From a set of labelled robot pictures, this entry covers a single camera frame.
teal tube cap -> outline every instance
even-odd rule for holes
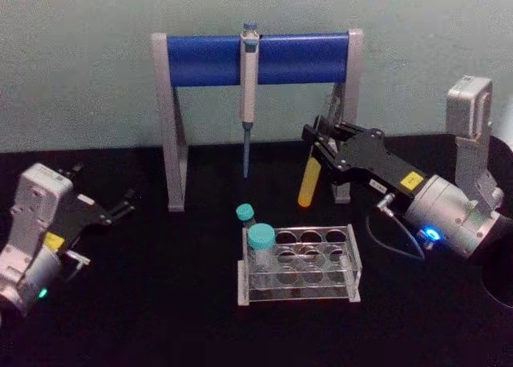
[[[249,229],[248,242],[253,249],[270,249],[276,243],[276,233],[269,224],[259,223]]]
[[[251,204],[241,204],[235,210],[237,217],[240,221],[248,221],[251,220],[255,216],[255,212],[253,211],[253,207]]]

gray stand leg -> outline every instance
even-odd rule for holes
[[[347,54],[346,74],[344,84],[335,84],[329,105],[328,120],[332,124],[342,121],[356,123],[358,100],[360,95],[360,78],[362,76],[362,45],[363,32],[361,29],[349,30],[349,50]],[[347,204],[350,184],[333,186],[335,204]]]
[[[168,208],[170,212],[182,212],[185,201],[188,147],[185,142],[178,95],[171,85],[168,37],[164,33],[155,33],[151,36],[151,42],[168,185]]]

blue led light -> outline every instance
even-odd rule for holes
[[[440,240],[442,238],[438,231],[434,228],[425,228],[424,233],[426,233],[426,236],[433,241]]]

rack hole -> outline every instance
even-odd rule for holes
[[[344,275],[341,269],[337,266],[330,267],[328,269],[328,278],[337,284],[344,284]]]
[[[325,237],[326,237],[326,241],[328,243],[341,243],[341,242],[345,241],[345,239],[347,239],[347,236],[345,235],[345,233],[338,229],[329,231],[328,233],[326,233]]]
[[[340,263],[340,256],[344,253],[341,248],[333,250],[329,254],[329,261],[332,261],[334,263]]]
[[[277,244],[295,244],[296,235],[289,231],[282,231],[276,235]]]
[[[301,259],[310,264],[315,265],[323,265],[325,263],[325,257],[322,255],[317,248],[312,247],[310,245],[306,245],[299,249],[299,254],[301,255]]]
[[[316,284],[322,280],[322,271],[318,267],[309,266],[302,276],[307,283]]]
[[[322,237],[315,231],[305,231],[301,233],[300,240],[302,243],[320,243]]]
[[[278,254],[278,263],[281,263],[281,264],[292,263],[295,256],[296,256],[296,254],[292,250],[285,249]]]
[[[292,267],[282,267],[277,274],[277,279],[283,284],[294,284],[297,280],[296,270]]]

pipette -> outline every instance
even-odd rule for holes
[[[240,120],[244,128],[244,178],[249,174],[249,143],[255,122],[255,90],[258,84],[260,36],[255,22],[245,22],[240,35]]]

